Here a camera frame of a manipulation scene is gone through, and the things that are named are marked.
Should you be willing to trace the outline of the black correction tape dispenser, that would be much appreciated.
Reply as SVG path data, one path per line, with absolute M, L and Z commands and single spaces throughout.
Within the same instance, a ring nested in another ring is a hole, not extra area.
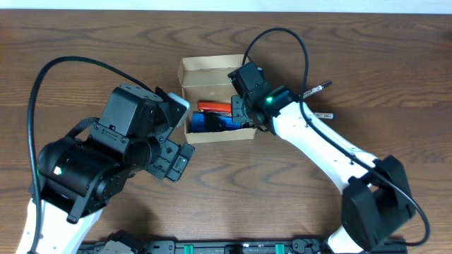
M 222 132 L 226 130 L 225 122 L 218 114 L 203 112 L 204 128 L 206 132 Z

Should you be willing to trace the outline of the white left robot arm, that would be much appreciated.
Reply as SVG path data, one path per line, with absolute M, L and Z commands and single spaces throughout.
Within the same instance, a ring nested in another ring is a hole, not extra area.
M 75 253 L 109 200 L 139 171 L 178 181 L 194 148 L 170 140 L 190 104 L 160 88 L 120 85 L 99 118 L 78 123 L 38 155 L 38 185 L 17 251 Z

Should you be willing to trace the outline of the blue plastic eraser holder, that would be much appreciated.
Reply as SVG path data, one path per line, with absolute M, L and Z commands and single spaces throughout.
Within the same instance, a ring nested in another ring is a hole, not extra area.
M 235 131 L 242 128 L 249 128 L 248 126 L 243 127 L 240 123 L 234 123 L 230 116 L 222 116 L 219 117 L 225 122 L 226 130 L 225 131 Z M 204 118 L 203 112 L 194 113 L 191 121 L 191 132 L 192 133 L 207 133 L 204 128 Z

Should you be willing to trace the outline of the orange stapler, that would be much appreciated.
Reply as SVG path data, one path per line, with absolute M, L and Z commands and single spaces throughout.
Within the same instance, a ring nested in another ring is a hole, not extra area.
M 198 110 L 218 114 L 231 114 L 231 104 L 222 102 L 198 102 Z

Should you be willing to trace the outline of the black whiteboard marker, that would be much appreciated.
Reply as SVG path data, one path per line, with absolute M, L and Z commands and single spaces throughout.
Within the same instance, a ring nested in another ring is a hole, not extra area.
M 317 85 L 316 87 L 304 92 L 303 98 L 306 99 L 306 98 L 316 94 L 317 92 L 320 92 L 320 91 L 326 89 L 327 87 L 329 87 L 332 84 L 333 84 L 333 82 L 331 80 L 327 80 L 327 81 L 321 83 L 320 85 Z

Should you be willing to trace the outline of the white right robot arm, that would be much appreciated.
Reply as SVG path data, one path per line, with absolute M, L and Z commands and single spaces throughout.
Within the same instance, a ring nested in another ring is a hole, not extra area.
M 273 89 L 254 63 L 228 75 L 234 121 L 250 121 L 294 145 L 342 195 L 341 226 L 326 240 L 333 253 L 376 252 L 397 244 L 391 235 L 415 215 L 404 166 L 349 143 L 287 87 Z

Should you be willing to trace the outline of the brown cardboard box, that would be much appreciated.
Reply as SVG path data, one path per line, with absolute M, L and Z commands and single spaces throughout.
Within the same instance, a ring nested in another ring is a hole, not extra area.
M 256 131 L 252 128 L 200 133 L 191 129 L 193 113 L 198 111 L 199 102 L 231 102 L 231 97 L 237 92 L 227 74 L 239 68 L 242 59 L 241 54 L 230 54 L 181 60 L 177 75 L 182 87 L 182 97 L 191 104 L 191 112 L 184 123 L 184 134 L 189 144 L 254 139 Z

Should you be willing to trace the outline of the blue whiteboard marker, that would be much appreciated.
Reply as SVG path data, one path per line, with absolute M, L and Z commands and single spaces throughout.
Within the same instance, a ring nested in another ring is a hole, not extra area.
M 335 118 L 335 114 L 333 114 L 333 113 L 318 113 L 318 112 L 316 112 L 314 115 L 317 118 L 319 118 L 319 119 L 334 119 Z

